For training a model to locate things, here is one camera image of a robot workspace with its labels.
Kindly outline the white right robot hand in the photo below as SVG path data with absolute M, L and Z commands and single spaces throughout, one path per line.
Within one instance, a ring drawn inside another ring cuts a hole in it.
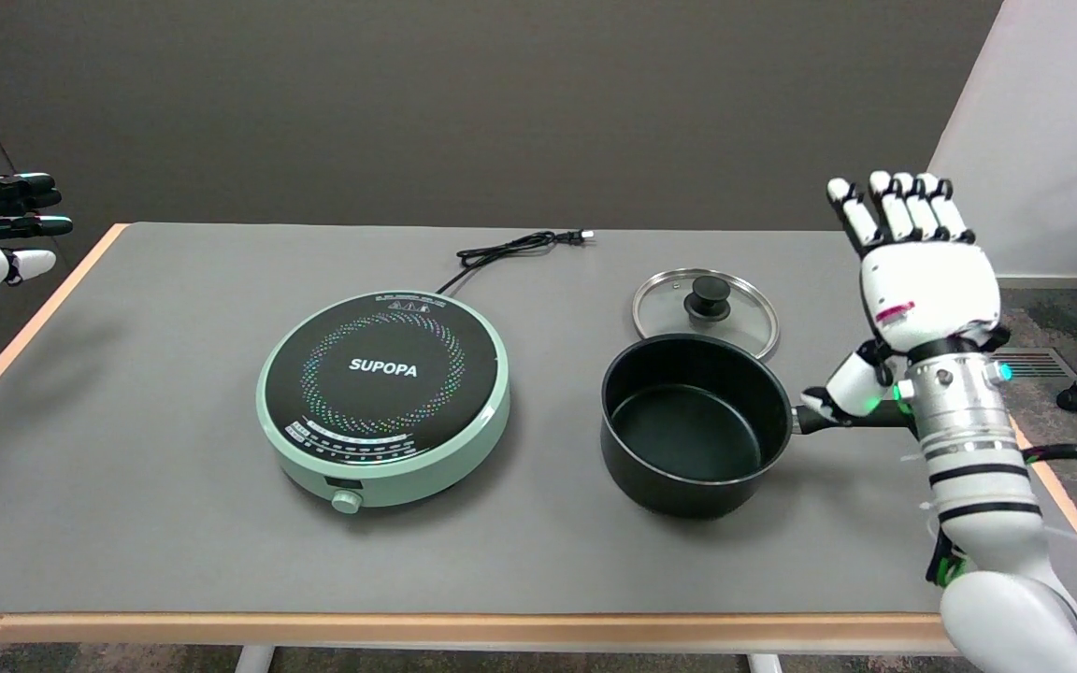
M 830 179 L 826 200 L 861 263 L 870 337 L 825 384 L 805 389 L 805 408 L 851 426 L 879 407 L 903 367 L 932 350 L 990 353 L 1012 339 L 995 268 L 963 221 L 951 180 L 877 170 L 867 187 Z

